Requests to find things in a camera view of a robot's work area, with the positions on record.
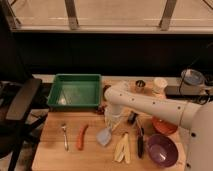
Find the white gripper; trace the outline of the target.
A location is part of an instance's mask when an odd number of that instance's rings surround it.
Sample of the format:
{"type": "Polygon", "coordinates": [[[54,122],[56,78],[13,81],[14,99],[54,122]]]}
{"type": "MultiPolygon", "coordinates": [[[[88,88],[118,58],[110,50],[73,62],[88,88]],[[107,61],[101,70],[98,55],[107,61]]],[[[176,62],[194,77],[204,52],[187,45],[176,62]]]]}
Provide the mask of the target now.
{"type": "Polygon", "coordinates": [[[116,127],[120,124],[122,119],[122,108],[120,106],[108,105],[105,108],[105,124],[111,130],[114,131],[116,127]]]}

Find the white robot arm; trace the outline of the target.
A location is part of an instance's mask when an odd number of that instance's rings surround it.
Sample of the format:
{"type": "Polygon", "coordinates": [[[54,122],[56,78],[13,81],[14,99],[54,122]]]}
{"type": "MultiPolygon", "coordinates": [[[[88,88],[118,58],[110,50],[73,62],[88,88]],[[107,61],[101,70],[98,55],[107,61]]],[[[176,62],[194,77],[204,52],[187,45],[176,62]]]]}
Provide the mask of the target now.
{"type": "Polygon", "coordinates": [[[199,105],[131,93],[125,81],[108,88],[104,97],[107,119],[119,118],[125,106],[188,129],[185,171],[213,171],[213,101],[199,105]]]}

